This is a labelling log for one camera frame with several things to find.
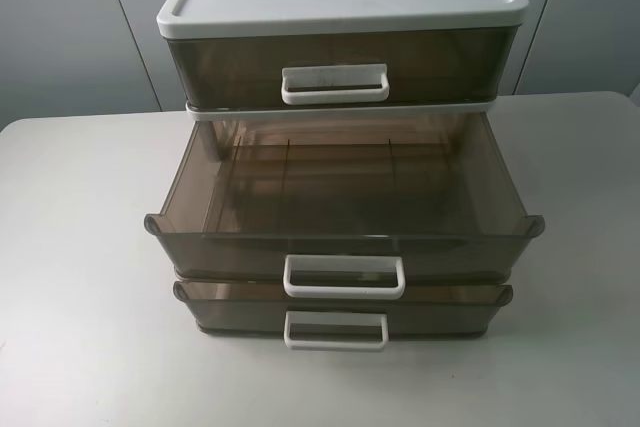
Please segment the smoky brown drawer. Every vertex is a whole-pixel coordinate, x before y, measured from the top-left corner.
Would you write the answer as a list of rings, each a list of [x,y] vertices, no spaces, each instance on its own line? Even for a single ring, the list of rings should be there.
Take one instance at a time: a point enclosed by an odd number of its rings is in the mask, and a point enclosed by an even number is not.
[[[282,92],[377,92],[375,106],[485,103],[493,100],[516,27],[171,40],[186,98],[197,111],[288,108]],[[299,68],[354,68],[356,81],[286,81]]]
[[[342,255],[398,257],[411,284],[503,283],[545,227],[482,113],[198,122],[144,225],[185,280]]]
[[[279,337],[291,350],[381,351],[390,341],[476,338],[513,298],[509,285],[414,286],[396,300],[296,299],[281,286],[177,281],[200,330]]]

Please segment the white plastic drawer cabinet frame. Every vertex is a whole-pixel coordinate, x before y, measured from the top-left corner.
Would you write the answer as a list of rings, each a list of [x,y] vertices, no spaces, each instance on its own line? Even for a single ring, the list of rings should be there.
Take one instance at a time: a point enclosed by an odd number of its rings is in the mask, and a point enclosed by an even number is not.
[[[171,40],[297,36],[341,33],[403,32],[445,29],[516,27],[524,21],[527,0],[166,0],[156,21],[167,45]],[[356,81],[354,68],[292,69],[286,81],[314,85]],[[282,92],[288,108],[272,111],[197,111],[186,98],[186,110],[198,122],[262,121],[323,117],[351,119],[418,110],[480,111],[494,103],[375,106],[389,84],[377,92],[341,90],[314,94]]]

